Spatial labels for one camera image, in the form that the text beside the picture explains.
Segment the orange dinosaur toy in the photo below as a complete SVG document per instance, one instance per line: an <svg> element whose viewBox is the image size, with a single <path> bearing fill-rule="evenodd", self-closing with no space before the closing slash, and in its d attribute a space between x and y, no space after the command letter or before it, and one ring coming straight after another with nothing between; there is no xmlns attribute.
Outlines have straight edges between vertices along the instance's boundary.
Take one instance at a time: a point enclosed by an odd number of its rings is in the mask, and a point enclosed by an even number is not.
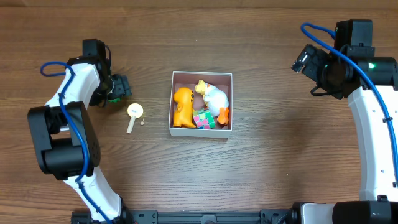
<svg viewBox="0 0 398 224"><path fill-rule="evenodd" d="M174 111L175 128L196 128L193 123L193 91L187 87L181 87L174 93L174 102L177 107Z"/></svg>

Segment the colourful puzzle cube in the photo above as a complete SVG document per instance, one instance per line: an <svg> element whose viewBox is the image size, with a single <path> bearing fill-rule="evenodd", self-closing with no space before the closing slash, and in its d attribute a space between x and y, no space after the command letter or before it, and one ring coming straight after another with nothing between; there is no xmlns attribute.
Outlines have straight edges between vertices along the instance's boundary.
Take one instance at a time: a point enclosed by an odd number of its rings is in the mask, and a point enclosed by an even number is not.
<svg viewBox="0 0 398 224"><path fill-rule="evenodd" d="M193 120L198 129L213 129L216 127L215 119L207 108L194 110Z"/></svg>

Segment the white plush duck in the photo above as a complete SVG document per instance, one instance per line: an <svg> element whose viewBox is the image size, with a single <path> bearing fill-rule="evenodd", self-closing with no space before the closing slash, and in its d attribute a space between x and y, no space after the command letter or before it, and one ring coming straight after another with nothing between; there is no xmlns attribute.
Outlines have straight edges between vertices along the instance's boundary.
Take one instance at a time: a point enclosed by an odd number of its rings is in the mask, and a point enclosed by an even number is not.
<svg viewBox="0 0 398 224"><path fill-rule="evenodd" d="M226 93L204 80L198 81L195 91L201 94L206 107L217 122L226 126L229 122L229 100Z"/></svg>

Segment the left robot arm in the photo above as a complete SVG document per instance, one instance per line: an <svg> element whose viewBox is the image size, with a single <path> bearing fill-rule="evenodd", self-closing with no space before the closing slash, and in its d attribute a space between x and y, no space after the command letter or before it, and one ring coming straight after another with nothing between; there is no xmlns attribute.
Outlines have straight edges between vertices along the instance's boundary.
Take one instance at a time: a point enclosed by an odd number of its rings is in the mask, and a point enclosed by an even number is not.
<svg viewBox="0 0 398 224"><path fill-rule="evenodd" d="M27 114L41 171L75 190L89 213L73 213L72 223L134 223L123 199L100 169L101 149L87 108L130 95L126 78L110 73L111 58L80 56L47 62L41 70L61 65L64 77L44 106Z"/></svg>

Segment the green round plastic toy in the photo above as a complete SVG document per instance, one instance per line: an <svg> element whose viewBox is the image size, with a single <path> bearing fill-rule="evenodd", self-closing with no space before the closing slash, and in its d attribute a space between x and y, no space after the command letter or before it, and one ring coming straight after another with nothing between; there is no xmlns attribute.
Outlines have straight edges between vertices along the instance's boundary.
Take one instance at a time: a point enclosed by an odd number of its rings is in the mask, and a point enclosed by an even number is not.
<svg viewBox="0 0 398 224"><path fill-rule="evenodd" d="M110 102L110 103L117 103L117 102L119 102L119 101L121 101L120 98L115 98L115 99L112 99L112 100L109 100L109 99L108 99L108 102Z"/></svg>

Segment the yellow wooden rattle drum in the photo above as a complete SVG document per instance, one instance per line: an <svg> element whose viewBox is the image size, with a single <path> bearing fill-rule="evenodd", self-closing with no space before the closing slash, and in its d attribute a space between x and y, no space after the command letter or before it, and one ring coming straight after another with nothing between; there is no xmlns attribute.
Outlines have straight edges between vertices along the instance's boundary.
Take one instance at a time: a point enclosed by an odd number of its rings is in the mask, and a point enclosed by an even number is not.
<svg viewBox="0 0 398 224"><path fill-rule="evenodd" d="M135 121L137 118L142 118L140 125L144 125L144 109L138 103L132 103L127 107L126 113L130 116L129 124L127 126L126 132L128 134L132 133Z"/></svg>

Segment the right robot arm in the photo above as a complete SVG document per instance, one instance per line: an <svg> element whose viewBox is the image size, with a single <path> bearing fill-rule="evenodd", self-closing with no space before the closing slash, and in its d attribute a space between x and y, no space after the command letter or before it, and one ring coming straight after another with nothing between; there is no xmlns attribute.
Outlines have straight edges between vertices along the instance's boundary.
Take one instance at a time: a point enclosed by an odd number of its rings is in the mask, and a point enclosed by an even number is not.
<svg viewBox="0 0 398 224"><path fill-rule="evenodd" d="M287 223L397 223L397 62L375 57L371 47L342 51L352 63L306 45L292 70L302 72L323 95L347 98L361 159L359 200L300 202Z"/></svg>

